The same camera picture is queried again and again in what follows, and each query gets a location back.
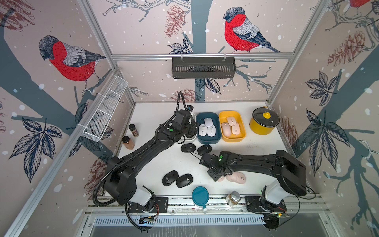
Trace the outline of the white mouse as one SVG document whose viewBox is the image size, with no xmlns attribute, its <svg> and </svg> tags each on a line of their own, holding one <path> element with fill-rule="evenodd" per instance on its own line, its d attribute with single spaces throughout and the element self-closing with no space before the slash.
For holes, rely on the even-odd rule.
<svg viewBox="0 0 379 237">
<path fill-rule="evenodd" d="M 205 124 L 200 124 L 198 128 L 198 135 L 204 137 L 207 135 L 207 126 Z"/>
<path fill-rule="evenodd" d="M 212 127 L 213 126 L 213 120 L 211 118 L 205 118 L 204 119 L 204 125 L 206 127 Z"/>
<path fill-rule="evenodd" d="M 216 127 L 214 125 L 207 127 L 207 135 L 209 137 L 214 137 L 216 135 Z"/>
</svg>

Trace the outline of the pink mouse top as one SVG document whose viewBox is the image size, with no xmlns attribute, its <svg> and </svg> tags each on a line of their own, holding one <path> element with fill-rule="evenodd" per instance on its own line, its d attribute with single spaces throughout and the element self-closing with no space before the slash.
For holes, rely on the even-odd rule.
<svg viewBox="0 0 379 237">
<path fill-rule="evenodd" d="M 237 120 L 233 116 L 227 117 L 227 122 L 230 126 L 237 125 Z"/>
</svg>

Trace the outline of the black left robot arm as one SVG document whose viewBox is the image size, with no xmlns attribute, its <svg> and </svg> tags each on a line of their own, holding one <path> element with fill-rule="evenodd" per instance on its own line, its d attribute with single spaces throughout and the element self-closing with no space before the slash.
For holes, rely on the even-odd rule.
<svg viewBox="0 0 379 237">
<path fill-rule="evenodd" d="M 92 201 L 95 206 L 108 206 L 114 202 L 120 205 L 137 203 L 151 210 L 155 194 L 148 188 L 136 184 L 138 173 L 157 155 L 185 137 L 194 136 L 198 123 L 195 122 L 182 92 L 178 93 L 176 110 L 172 117 L 160 124 L 154 136 L 136 151 L 122 158 L 113 157 L 108 161 L 105 175 L 96 184 Z"/>
</svg>

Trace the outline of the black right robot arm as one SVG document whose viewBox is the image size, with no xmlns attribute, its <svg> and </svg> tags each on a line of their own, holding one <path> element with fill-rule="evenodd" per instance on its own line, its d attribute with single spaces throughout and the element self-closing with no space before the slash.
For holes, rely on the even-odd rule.
<svg viewBox="0 0 379 237">
<path fill-rule="evenodd" d="M 240 155 L 232 152 L 221 152 L 219 156 L 205 153 L 201 156 L 200 165 L 208 168 L 208 175 L 213 181 L 234 172 L 251 172 L 275 178 L 265 185 L 261 200 L 278 205 L 288 195 L 298 197 L 307 194 L 306 167 L 284 150 L 277 150 L 271 155 Z"/>
</svg>

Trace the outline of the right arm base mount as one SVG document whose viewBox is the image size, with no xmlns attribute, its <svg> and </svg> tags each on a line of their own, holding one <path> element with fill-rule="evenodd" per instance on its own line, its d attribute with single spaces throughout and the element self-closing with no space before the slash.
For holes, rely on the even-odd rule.
<svg viewBox="0 0 379 237">
<path fill-rule="evenodd" d="M 287 212 L 284 200 L 279 204 L 272 204 L 266 201 L 262 196 L 245 196 L 246 209 L 254 214 L 283 214 Z"/>
</svg>

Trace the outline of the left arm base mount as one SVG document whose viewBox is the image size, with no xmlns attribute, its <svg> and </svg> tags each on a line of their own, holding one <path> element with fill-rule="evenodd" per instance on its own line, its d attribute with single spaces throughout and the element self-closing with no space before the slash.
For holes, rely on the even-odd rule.
<svg viewBox="0 0 379 237">
<path fill-rule="evenodd" d="M 150 189 L 137 187 L 136 193 L 127 203 L 129 213 L 166 213 L 168 197 L 158 197 Z"/>
</svg>

